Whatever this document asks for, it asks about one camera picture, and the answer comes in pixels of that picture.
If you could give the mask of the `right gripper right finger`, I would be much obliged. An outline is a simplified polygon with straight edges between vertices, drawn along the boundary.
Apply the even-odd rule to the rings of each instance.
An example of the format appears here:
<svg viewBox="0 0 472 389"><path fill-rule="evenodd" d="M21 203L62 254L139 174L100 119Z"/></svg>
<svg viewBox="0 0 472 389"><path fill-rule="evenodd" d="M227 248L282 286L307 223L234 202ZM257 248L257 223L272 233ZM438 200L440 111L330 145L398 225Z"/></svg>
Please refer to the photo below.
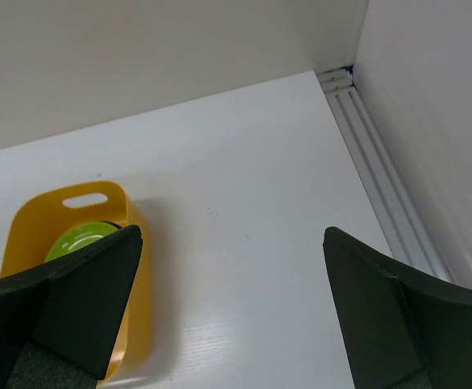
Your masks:
<svg viewBox="0 0 472 389"><path fill-rule="evenodd" d="M472 388L472 289L324 233L324 259L357 388Z"/></svg>

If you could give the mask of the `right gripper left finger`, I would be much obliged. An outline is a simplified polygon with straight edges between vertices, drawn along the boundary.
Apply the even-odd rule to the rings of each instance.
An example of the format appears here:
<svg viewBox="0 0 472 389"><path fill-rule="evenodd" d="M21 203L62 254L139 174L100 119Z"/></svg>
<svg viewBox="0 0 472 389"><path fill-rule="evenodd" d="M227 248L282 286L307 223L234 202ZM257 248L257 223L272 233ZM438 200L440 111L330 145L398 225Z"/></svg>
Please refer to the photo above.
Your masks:
<svg viewBox="0 0 472 389"><path fill-rule="evenodd" d="M0 388L94 388L105 378L139 266L129 225L0 279Z"/></svg>

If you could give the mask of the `green plate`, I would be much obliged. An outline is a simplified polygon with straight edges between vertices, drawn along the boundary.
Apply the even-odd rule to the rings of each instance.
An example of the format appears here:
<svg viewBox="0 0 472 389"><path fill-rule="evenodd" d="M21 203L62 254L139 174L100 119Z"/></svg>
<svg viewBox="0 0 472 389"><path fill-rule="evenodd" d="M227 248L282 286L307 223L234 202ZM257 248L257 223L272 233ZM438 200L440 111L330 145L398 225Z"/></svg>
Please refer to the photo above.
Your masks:
<svg viewBox="0 0 472 389"><path fill-rule="evenodd" d="M51 246L48 254L45 256L45 262L52 261L64 255L80 250L85 246L92 244L103 237L116 232L115 227L103 224L100 221L91 221L76 225L67 230Z"/></svg>

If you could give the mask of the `black plate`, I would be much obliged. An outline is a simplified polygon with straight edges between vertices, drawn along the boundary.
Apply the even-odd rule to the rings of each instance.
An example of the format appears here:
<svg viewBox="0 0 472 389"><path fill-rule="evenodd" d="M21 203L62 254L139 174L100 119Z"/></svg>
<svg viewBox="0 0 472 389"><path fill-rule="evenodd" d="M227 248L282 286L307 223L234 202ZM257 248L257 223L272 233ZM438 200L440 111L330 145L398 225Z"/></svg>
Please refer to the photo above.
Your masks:
<svg viewBox="0 0 472 389"><path fill-rule="evenodd" d="M121 229L122 228L121 225L116 224L114 222L110 222L110 221L106 221L106 220L100 220L100 222L103 223L103 224L111 225L111 226L115 227L116 229Z"/></svg>

